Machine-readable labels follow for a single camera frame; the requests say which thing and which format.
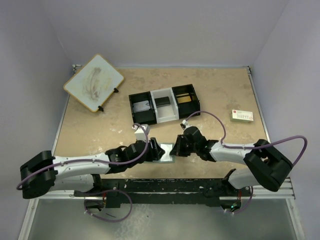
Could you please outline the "green leather card holder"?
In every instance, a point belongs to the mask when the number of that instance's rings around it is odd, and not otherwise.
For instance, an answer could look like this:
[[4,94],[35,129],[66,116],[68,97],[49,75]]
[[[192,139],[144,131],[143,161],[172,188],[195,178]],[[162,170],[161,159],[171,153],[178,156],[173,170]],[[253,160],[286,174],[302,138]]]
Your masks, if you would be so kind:
[[161,143],[160,147],[164,150],[164,155],[159,160],[152,160],[151,163],[155,164],[173,164],[175,162],[175,156],[170,155],[171,150],[174,147],[173,143]]

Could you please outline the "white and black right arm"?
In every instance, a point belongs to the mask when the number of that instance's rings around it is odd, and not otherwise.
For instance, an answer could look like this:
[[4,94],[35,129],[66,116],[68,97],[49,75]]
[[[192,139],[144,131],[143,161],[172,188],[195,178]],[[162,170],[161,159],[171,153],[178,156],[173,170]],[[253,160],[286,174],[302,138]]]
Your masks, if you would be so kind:
[[247,166],[231,170],[224,177],[222,190],[228,196],[235,195],[244,187],[262,186],[277,192],[289,173],[293,163],[269,142],[259,139],[252,144],[223,146],[219,140],[206,139],[195,127],[187,127],[177,136],[171,156],[188,157],[196,154],[204,161],[231,162]]

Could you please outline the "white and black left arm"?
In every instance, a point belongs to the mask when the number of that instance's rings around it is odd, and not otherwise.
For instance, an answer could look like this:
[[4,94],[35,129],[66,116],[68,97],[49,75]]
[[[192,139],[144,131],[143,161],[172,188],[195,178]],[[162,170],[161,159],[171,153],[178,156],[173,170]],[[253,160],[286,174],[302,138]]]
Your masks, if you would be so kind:
[[144,162],[159,162],[168,150],[154,137],[88,156],[54,156],[50,150],[45,150],[20,167],[21,181],[16,188],[22,191],[24,199],[62,190],[98,196],[103,191],[101,175],[122,173]]

